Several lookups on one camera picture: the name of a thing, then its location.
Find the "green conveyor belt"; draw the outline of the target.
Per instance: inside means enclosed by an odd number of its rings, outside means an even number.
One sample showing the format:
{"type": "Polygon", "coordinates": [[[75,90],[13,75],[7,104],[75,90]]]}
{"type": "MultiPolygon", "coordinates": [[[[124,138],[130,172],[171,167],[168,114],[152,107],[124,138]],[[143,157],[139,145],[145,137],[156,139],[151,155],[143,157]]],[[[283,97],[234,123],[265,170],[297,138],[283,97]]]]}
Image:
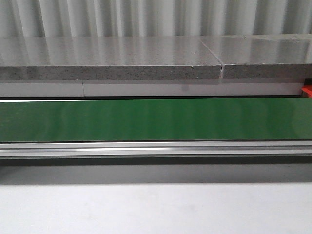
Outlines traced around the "green conveyor belt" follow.
{"type": "Polygon", "coordinates": [[[298,140],[312,137],[310,98],[2,102],[1,142],[298,140]]]}

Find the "white pleated curtain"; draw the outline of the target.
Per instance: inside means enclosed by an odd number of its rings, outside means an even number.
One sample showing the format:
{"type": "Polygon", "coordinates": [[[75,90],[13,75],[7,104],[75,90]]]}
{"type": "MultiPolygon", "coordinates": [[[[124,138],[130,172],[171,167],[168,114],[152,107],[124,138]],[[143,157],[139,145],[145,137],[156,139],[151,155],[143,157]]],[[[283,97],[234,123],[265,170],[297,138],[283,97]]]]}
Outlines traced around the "white pleated curtain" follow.
{"type": "Polygon", "coordinates": [[[309,34],[309,0],[3,0],[3,37],[309,34]]]}

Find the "grey stone countertop slab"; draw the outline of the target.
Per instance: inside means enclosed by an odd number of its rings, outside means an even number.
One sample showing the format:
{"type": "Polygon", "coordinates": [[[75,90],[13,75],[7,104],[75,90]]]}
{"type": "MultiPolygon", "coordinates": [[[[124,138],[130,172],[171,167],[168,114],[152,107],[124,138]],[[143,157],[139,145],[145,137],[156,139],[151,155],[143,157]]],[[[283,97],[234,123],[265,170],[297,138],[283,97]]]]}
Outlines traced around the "grey stone countertop slab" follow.
{"type": "Polygon", "coordinates": [[[1,80],[214,80],[197,37],[2,37],[1,80]]]}

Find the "aluminium conveyor side rail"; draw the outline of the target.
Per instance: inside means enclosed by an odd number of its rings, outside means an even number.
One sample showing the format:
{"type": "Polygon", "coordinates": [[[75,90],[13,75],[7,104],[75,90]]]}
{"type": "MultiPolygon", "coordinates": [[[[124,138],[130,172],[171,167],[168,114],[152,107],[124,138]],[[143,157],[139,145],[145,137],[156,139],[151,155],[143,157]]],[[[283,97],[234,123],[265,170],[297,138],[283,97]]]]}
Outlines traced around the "aluminium conveyor side rail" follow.
{"type": "Polygon", "coordinates": [[[2,143],[1,159],[311,156],[310,140],[2,143]]]}

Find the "red plastic object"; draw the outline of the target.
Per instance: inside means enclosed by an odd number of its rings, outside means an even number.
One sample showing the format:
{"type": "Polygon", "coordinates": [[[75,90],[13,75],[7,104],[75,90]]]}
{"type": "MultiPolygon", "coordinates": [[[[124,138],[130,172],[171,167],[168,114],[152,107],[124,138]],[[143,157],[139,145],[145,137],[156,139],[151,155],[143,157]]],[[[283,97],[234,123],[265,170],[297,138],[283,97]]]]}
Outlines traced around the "red plastic object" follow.
{"type": "Polygon", "coordinates": [[[312,98],[312,85],[304,85],[302,88],[302,97],[312,98]]]}

